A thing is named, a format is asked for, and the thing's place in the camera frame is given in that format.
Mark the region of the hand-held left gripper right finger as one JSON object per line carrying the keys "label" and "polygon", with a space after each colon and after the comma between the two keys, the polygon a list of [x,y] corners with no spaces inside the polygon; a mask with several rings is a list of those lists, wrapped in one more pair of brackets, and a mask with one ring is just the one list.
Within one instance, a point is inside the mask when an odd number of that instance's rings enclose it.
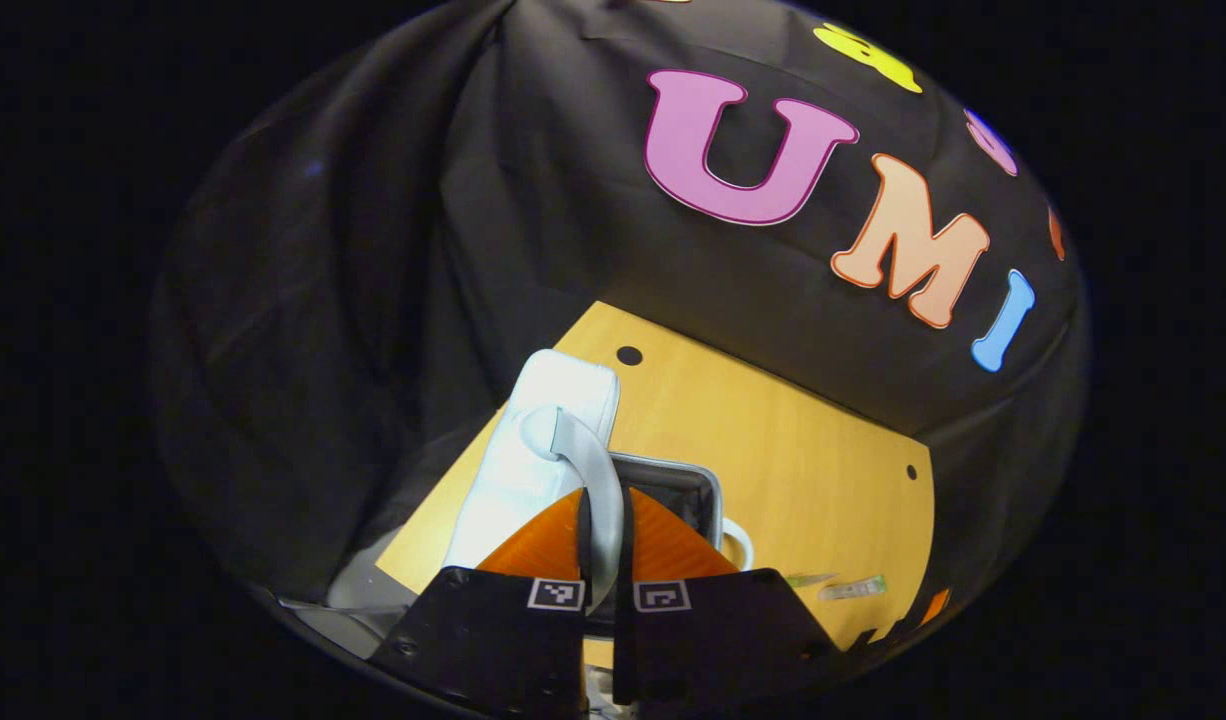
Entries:
{"label": "hand-held left gripper right finger", "polygon": [[843,651],[774,569],[741,572],[658,500],[626,489],[613,700],[753,711],[843,678]]}

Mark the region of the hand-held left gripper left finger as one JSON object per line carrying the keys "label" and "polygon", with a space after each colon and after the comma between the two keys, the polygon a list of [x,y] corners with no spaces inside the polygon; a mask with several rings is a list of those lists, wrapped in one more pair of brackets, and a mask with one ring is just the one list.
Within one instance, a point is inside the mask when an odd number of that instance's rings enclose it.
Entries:
{"label": "hand-held left gripper left finger", "polygon": [[476,568],[443,568],[371,653],[371,666],[485,718],[581,719],[586,527],[577,489]]}

